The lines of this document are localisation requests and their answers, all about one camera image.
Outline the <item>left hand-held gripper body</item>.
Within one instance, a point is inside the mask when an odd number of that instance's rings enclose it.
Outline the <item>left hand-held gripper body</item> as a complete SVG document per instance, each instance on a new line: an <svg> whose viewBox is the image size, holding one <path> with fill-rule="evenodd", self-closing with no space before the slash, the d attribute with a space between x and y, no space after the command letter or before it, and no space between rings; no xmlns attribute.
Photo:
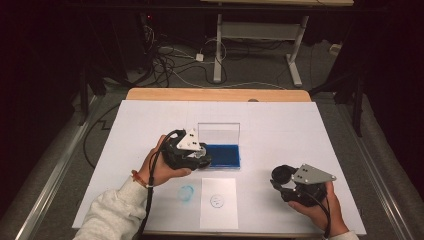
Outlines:
<svg viewBox="0 0 424 240"><path fill-rule="evenodd" d="M165 163L171 169L188 168L196 170L200 164L200 158L196 157L201 152L201 145L194 129L174 130L164 139L161 152Z"/></svg>

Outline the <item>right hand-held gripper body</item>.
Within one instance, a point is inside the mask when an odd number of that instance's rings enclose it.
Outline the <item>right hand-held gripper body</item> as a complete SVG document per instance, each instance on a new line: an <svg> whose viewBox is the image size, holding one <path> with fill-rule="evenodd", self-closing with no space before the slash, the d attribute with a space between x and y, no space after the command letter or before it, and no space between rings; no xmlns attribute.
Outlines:
<svg viewBox="0 0 424 240"><path fill-rule="evenodd" d="M285 202L319 204L327 196L325 183L336 179L332 174L303 164L287 184L281 184L283 191L280 194Z"/></svg>

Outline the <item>blue ink pad clear case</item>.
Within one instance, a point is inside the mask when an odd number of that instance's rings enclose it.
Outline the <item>blue ink pad clear case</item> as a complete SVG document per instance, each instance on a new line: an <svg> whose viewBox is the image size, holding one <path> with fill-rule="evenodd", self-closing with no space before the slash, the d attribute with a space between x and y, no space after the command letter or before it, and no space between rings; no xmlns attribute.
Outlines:
<svg viewBox="0 0 424 240"><path fill-rule="evenodd" d="M212 156L213 169L240 168L240 124L199 123L199 140L206 144L206 151Z"/></svg>

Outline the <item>person's right hand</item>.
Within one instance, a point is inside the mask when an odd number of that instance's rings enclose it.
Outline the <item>person's right hand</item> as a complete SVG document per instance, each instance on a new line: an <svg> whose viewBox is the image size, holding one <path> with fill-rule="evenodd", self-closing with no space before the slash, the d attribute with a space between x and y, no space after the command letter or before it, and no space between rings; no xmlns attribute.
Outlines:
<svg viewBox="0 0 424 240"><path fill-rule="evenodd" d="M340 202L334 192L333 183L326 182L325 186L327 198L322 201L322 205L329 211L331 222L328 222L327 215L319 205L306 207L295 201L290 201L288 205L298 213L309 217L319 229L325 231L327 227L330 227L328 237L332 238L347 233L349 229L343 220Z"/></svg>

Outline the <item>person's left hand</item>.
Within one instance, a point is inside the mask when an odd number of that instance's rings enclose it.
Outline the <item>person's left hand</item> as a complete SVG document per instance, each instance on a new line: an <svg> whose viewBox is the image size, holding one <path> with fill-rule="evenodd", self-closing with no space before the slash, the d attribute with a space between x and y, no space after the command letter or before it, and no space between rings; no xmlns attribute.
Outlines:
<svg viewBox="0 0 424 240"><path fill-rule="evenodd" d="M148 186L159 186L171 178L185 177L192 172L189 168L174 170L164 162L162 153L159 151L164 139L165 136L162 135L157 145L146 156L140 170L133 172L133 180L145 188Z"/></svg>

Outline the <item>white paper sheet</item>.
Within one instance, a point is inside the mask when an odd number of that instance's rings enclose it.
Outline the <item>white paper sheet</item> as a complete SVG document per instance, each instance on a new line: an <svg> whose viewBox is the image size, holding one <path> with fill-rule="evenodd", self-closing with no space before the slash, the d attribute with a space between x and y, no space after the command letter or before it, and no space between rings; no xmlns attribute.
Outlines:
<svg viewBox="0 0 424 240"><path fill-rule="evenodd" d="M236 180L234 178L203 178L200 228L234 230L238 228Z"/></svg>

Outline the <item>white-framed desk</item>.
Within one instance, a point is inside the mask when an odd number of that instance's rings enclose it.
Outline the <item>white-framed desk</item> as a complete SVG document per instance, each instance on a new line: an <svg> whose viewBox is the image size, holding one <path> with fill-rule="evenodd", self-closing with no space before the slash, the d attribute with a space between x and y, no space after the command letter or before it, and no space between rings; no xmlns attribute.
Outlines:
<svg viewBox="0 0 424 240"><path fill-rule="evenodd" d="M247 6L248 4L258 5L259 7L295 7L310 10L314 7L323 7L338 9L339 7L351 7L353 0L202 0L210 2L218 7L224 7L229 4L238 6ZM277 40L293 41L293 50L285 55L286 65L289 70L293 85L301 87L303 85L297 66L296 57L306 31L309 20L309 14L303 14L299 23L262 23L259 20L249 21L224 21L223 14L217 15L216 22L216 42L214 57L213 82L222 83L224 77L223 60L225 59L227 48L223 43L224 39L251 39L251 40Z"/></svg>

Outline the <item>aluminium floor rail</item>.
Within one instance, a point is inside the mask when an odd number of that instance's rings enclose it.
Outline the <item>aluminium floor rail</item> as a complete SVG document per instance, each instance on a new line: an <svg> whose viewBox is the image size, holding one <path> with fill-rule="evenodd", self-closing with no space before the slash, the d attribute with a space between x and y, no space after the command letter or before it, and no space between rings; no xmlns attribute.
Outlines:
<svg viewBox="0 0 424 240"><path fill-rule="evenodd" d="M13 202L15 216L20 217L13 240L34 238L102 101L103 96L89 97L88 114L79 110L69 120L29 174Z"/></svg>
<svg viewBox="0 0 424 240"><path fill-rule="evenodd" d="M361 211L370 239L418 240L420 218L413 207L421 209L421 200L372 115L364 113L362 135L352 127L350 108L338 110L360 152L358 161L366 172L375 202L365 202L365 187L359 187Z"/></svg>

